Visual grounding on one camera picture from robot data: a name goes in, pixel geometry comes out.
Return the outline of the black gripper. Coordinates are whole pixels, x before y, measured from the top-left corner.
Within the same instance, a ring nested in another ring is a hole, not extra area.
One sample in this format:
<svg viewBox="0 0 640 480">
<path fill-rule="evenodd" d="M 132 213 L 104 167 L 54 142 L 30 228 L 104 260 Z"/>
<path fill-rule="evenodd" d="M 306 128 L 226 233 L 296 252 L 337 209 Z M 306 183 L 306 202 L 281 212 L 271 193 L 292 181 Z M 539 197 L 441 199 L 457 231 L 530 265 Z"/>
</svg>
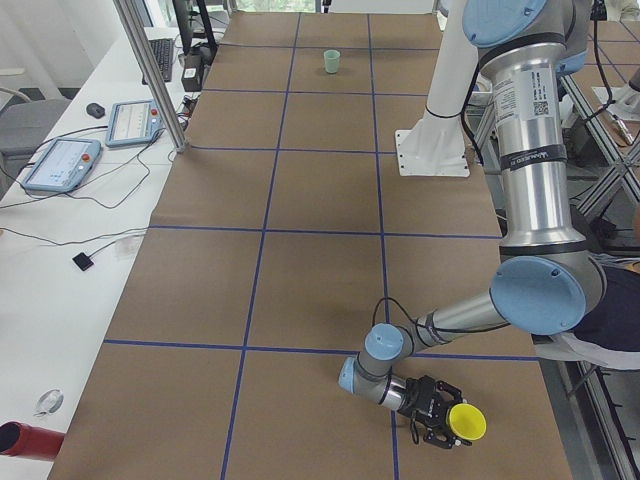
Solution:
<svg viewBox="0 0 640 480">
<path fill-rule="evenodd" d="M 424 442 L 441 449 L 453 449 L 473 444 L 446 429 L 448 407 L 466 402 L 462 391 L 445 381 L 429 376 L 409 378 L 406 380 L 404 400 L 399 413 L 427 427 L 423 435 Z"/>
</svg>

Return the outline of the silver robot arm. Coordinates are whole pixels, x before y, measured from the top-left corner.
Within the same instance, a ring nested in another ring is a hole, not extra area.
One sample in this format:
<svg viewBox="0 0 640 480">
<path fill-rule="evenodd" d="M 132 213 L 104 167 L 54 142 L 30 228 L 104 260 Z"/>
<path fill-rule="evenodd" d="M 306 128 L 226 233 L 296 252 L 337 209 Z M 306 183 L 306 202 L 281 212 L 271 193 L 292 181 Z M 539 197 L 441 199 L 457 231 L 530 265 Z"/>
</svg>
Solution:
<svg viewBox="0 0 640 480">
<path fill-rule="evenodd" d="M 587 55 L 588 1 L 453 1 L 423 117 L 396 132 L 404 176 L 460 176 L 462 119 L 478 78 L 491 85 L 507 233 L 487 291 L 406 325 L 374 323 L 346 359 L 340 386 L 407 418 L 415 443 L 470 445 L 482 412 L 439 379 L 404 379 L 394 365 L 467 335 L 516 326 L 537 335 L 575 327 L 604 296 L 603 269 L 573 228 L 558 80 Z"/>
</svg>

